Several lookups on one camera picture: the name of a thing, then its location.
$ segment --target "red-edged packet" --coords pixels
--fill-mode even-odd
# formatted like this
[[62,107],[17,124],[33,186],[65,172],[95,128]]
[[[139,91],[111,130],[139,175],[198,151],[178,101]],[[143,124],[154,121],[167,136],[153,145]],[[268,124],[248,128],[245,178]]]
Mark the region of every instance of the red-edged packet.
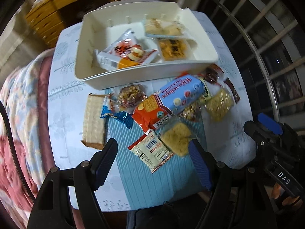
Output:
[[147,165],[151,173],[155,172],[174,155],[153,131],[148,135],[143,134],[128,149]]

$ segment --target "white tablecloth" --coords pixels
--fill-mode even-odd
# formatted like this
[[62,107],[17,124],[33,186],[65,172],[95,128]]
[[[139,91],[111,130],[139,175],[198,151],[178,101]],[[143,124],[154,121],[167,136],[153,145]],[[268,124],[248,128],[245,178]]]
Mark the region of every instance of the white tablecloth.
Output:
[[[195,16],[208,33],[219,55],[219,65],[234,84],[241,100],[221,122],[212,122],[203,111],[207,149],[217,161],[232,168],[241,168],[255,157],[255,142],[243,132],[245,121],[252,120],[251,108],[242,77],[224,40],[210,19],[200,12]],[[53,57],[48,89],[48,123],[56,166],[74,168],[89,160],[97,151],[85,147],[82,139],[83,116],[89,93],[104,94],[77,81],[74,63],[82,23],[66,28],[60,34]],[[146,86],[160,87],[167,80],[145,82]],[[74,188],[70,188],[73,207],[78,208]],[[96,191],[102,211],[130,210],[121,181],[117,162],[114,161],[104,186]]]

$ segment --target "barcode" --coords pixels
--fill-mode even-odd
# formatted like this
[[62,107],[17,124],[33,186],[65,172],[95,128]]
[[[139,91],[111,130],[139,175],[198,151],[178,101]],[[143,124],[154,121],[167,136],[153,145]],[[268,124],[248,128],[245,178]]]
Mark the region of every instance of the barcode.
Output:
[[168,121],[170,118],[170,115],[166,115],[164,116],[161,120],[159,120],[155,125],[156,125],[156,128],[159,128],[160,126],[162,126],[166,121]]
[[150,149],[152,146],[154,146],[157,143],[156,139],[153,139],[152,141],[150,141],[147,145],[146,148]]

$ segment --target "blue snack wrapper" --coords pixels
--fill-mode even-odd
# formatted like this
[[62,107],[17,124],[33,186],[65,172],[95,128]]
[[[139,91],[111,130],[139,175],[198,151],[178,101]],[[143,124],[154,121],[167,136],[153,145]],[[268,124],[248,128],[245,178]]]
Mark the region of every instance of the blue snack wrapper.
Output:
[[128,129],[132,128],[134,119],[132,118],[132,114],[126,113],[125,111],[120,111],[119,106],[115,104],[110,98],[110,95],[105,96],[104,104],[102,108],[102,119],[106,117],[112,117],[119,122],[123,123]]

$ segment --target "floral blanket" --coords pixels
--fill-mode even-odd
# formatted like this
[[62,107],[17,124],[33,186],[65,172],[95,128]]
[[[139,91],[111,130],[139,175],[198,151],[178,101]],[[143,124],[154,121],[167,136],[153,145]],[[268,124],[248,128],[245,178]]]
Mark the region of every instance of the floral blanket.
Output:
[[[45,178],[39,144],[38,79],[42,61],[53,50],[41,53],[26,67],[15,69],[0,91],[8,114],[18,160],[36,196]],[[13,162],[6,128],[0,117],[0,201],[19,228],[26,228],[33,206]]]

